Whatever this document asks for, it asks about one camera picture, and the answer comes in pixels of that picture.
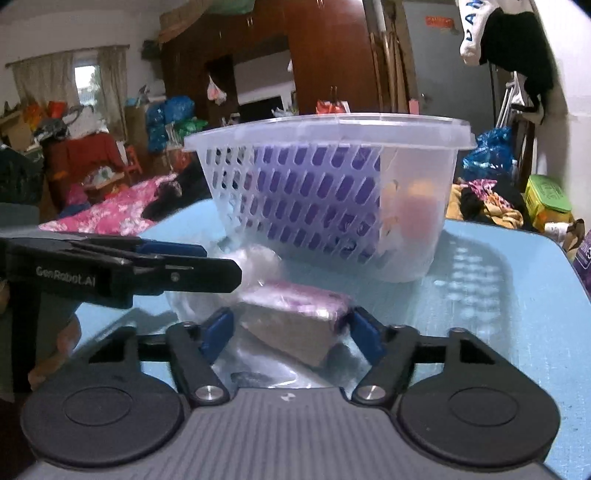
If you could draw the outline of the person's left hand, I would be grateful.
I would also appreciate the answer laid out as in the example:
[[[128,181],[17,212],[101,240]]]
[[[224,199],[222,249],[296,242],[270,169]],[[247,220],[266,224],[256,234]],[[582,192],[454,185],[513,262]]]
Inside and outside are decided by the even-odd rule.
[[[35,368],[28,374],[28,381],[33,391],[66,363],[77,347],[81,335],[79,319],[73,314],[68,324],[58,333],[51,354],[38,361]]]

